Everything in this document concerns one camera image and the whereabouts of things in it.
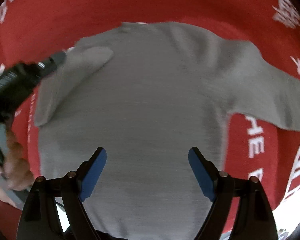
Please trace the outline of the person's left hand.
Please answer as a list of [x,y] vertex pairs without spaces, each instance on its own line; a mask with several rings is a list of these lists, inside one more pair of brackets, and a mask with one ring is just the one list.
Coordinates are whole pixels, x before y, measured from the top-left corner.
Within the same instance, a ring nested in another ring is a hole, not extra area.
[[[23,158],[23,147],[10,127],[5,127],[8,153],[5,157],[3,166],[0,167],[0,177],[7,178],[7,187],[14,191],[23,191],[33,185],[34,176],[30,170],[29,162]],[[17,204],[9,197],[0,186],[0,201],[7,203],[15,208]]]

